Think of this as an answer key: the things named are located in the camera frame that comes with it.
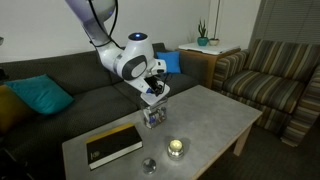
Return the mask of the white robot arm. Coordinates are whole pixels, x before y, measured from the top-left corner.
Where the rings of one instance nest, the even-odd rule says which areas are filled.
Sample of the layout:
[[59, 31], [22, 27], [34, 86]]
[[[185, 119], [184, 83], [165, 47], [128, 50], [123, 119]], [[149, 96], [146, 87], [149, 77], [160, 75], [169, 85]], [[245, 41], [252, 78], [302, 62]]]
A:
[[156, 75], [166, 72], [166, 64], [154, 58], [148, 36], [132, 33], [125, 49], [121, 49], [107, 33], [104, 22], [117, 9], [116, 0], [65, 1], [82, 23], [105, 68], [144, 94], [157, 97], [164, 92], [165, 84]]

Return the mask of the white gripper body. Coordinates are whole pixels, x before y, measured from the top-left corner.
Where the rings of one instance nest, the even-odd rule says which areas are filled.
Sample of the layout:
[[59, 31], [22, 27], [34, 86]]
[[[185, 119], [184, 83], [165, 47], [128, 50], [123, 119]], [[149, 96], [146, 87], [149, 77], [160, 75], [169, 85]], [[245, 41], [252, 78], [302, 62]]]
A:
[[141, 78], [136, 79], [135, 86], [140, 92], [142, 92], [144, 94], [152, 94], [153, 93], [152, 88], [144, 79], [141, 79]]

